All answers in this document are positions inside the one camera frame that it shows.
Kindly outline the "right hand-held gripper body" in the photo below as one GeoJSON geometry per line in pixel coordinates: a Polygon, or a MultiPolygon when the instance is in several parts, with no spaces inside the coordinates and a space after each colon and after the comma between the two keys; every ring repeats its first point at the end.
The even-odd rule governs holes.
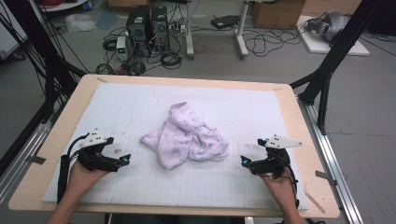
{"type": "Polygon", "coordinates": [[[300,147],[303,143],[277,134],[268,140],[265,147],[267,158],[260,161],[252,161],[249,165],[249,171],[253,175],[272,173],[275,178],[279,178],[284,169],[290,167],[290,156],[287,148],[300,147]]]}

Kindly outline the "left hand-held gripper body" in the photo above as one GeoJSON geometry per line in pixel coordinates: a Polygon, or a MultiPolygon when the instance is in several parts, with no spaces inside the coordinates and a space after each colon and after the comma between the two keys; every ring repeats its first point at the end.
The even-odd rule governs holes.
{"type": "Polygon", "coordinates": [[[88,170],[117,172],[120,168],[120,159],[109,158],[102,154],[106,139],[98,129],[88,133],[78,145],[78,161],[88,170]]]}

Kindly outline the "pale pink printed towel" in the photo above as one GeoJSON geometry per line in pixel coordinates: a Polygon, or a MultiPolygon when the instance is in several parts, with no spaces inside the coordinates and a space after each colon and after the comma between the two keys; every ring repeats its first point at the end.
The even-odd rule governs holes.
{"type": "Polygon", "coordinates": [[[167,170],[186,161],[223,161],[229,154],[229,142],[216,127],[200,121],[188,103],[172,105],[163,126],[141,142],[157,153],[167,170]]]}

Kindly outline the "person's left hand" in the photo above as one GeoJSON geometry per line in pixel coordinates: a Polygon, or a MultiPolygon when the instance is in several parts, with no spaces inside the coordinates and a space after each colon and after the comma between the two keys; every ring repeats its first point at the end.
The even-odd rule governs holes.
{"type": "Polygon", "coordinates": [[[90,171],[79,161],[76,161],[71,168],[66,192],[68,194],[81,196],[91,189],[99,179],[106,175],[106,171],[90,171]]]}

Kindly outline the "white grid mat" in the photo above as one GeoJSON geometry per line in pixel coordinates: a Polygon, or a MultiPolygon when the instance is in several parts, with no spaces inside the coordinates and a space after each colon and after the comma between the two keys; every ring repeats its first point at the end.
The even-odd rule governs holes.
{"type": "Polygon", "coordinates": [[[98,129],[114,137],[108,157],[130,154],[130,163],[105,176],[82,198],[85,203],[164,205],[236,209],[274,209],[276,202],[261,179],[241,165],[241,155],[266,158],[258,139],[286,135],[272,91],[172,87],[149,84],[100,84],[79,120],[67,148],[78,150],[78,137],[98,129]],[[159,130],[170,107],[191,110],[229,142],[223,161],[186,161],[170,170],[141,138],[159,130]]]}

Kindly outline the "grey tape piece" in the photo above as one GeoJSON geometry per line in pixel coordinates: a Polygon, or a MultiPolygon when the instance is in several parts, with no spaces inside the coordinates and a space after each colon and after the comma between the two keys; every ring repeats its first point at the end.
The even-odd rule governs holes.
{"type": "Polygon", "coordinates": [[[332,178],[331,175],[329,175],[327,173],[324,173],[324,172],[321,172],[321,171],[315,171],[315,174],[316,174],[317,177],[326,179],[329,182],[330,186],[336,186],[337,185],[337,180],[332,178]]]}

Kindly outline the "white desk leg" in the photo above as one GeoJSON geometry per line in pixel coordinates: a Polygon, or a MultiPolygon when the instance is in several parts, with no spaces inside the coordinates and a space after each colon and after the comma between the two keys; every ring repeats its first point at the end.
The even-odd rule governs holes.
{"type": "Polygon", "coordinates": [[[244,38],[243,38],[243,30],[245,27],[246,16],[248,14],[248,0],[243,0],[240,20],[238,28],[235,30],[235,39],[240,49],[241,58],[246,58],[248,56],[248,49],[246,47],[244,38]]]}
{"type": "Polygon", "coordinates": [[[191,33],[191,0],[186,0],[186,53],[187,57],[191,60],[194,59],[194,49],[193,49],[193,41],[192,41],[192,33],[191,33]]]}

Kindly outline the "large black computer tower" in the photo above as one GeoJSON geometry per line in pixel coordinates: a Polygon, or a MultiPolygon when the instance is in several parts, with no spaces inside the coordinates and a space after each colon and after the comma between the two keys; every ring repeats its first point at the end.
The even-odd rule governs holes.
{"type": "Polygon", "coordinates": [[[140,57],[149,56],[150,38],[149,7],[134,5],[126,22],[133,52],[140,57]]]}

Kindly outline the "blue sheet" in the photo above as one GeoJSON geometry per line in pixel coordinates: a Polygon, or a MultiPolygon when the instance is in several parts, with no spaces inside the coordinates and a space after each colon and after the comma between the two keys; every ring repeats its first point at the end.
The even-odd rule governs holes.
{"type": "Polygon", "coordinates": [[[108,30],[117,23],[119,18],[111,11],[105,10],[98,19],[96,26],[100,30],[108,30]]]}

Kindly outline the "clear plastic bag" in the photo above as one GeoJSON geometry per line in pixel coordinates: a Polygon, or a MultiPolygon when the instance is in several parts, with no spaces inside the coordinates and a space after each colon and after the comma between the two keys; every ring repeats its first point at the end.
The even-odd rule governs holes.
{"type": "Polygon", "coordinates": [[[96,29],[96,22],[90,15],[72,14],[65,17],[65,24],[69,33],[89,32],[96,29]]]}

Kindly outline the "slim black computer tower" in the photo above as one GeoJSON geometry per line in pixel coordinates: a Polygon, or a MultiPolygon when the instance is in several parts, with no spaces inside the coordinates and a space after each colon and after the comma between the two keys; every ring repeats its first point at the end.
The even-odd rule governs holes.
{"type": "Polygon", "coordinates": [[[170,46],[167,7],[154,7],[151,11],[151,22],[154,34],[155,49],[160,51],[168,51],[170,46]]]}

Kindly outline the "grey headset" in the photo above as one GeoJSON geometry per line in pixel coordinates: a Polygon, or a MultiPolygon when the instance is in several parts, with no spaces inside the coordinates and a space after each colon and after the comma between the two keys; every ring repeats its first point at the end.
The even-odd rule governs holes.
{"type": "Polygon", "coordinates": [[[349,17],[338,11],[324,12],[319,17],[308,20],[306,30],[314,31],[325,41],[331,42],[347,26],[348,22],[349,17]]]}

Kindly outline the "white cabinet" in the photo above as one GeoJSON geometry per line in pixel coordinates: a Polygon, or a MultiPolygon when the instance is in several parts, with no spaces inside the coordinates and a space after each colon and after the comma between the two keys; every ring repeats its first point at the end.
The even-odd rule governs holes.
{"type": "Polygon", "coordinates": [[[7,59],[19,47],[19,43],[11,35],[6,25],[11,25],[14,28],[22,42],[27,39],[26,33],[22,30],[7,5],[3,0],[0,0],[0,60],[7,59]]]}

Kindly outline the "aluminium rail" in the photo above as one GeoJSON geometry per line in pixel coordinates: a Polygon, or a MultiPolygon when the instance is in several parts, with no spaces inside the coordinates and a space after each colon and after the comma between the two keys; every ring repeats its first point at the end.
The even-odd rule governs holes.
{"type": "Polygon", "coordinates": [[[337,180],[337,185],[331,187],[335,190],[335,198],[339,211],[343,214],[348,224],[364,224],[361,213],[354,201],[342,169],[334,154],[330,138],[326,133],[322,133],[317,125],[317,110],[313,105],[307,105],[300,100],[298,100],[298,105],[303,112],[308,129],[312,132],[314,142],[317,144],[319,158],[324,164],[325,173],[337,180]]]}
{"type": "Polygon", "coordinates": [[[38,156],[38,151],[63,109],[64,104],[56,103],[52,112],[48,114],[42,105],[0,159],[0,205],[21,181],[26,170],[33,163],[33,156],[38,156]]]}

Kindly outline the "black metal frame stand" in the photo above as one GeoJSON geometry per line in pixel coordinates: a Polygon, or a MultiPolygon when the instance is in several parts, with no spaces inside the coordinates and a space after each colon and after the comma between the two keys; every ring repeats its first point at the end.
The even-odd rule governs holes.
{"type": "Polygon", "coordinates": [[[313,105],[316,97],[320,95],[317,125],[324,135],[326,135],[325,120],[332,75],[386,2],[387,0],[361,0],[346,28],[341,32],[318,69],[290,84],[293,89],[307,85],[305,90],[298,95],[298,99],[306,105],[313,105]]]}
{"type": "Polygon", "coordinates": [[[32,58],[29,47],[21,42],[17,31],[0,13],[0,22],[26,52],[36,73],[45,79],[45,103],[41,110],[44,121],[47,121],[54,114],[56,100],[61,96],[69,98],[77,87],[74,75],[83,77],[86,72],[69,63],[55,48],[29,0],[0,0],[0,6],[2,4],[7,6],[43,60],[42,67],[39,68],[40,62],[32,58]]]}

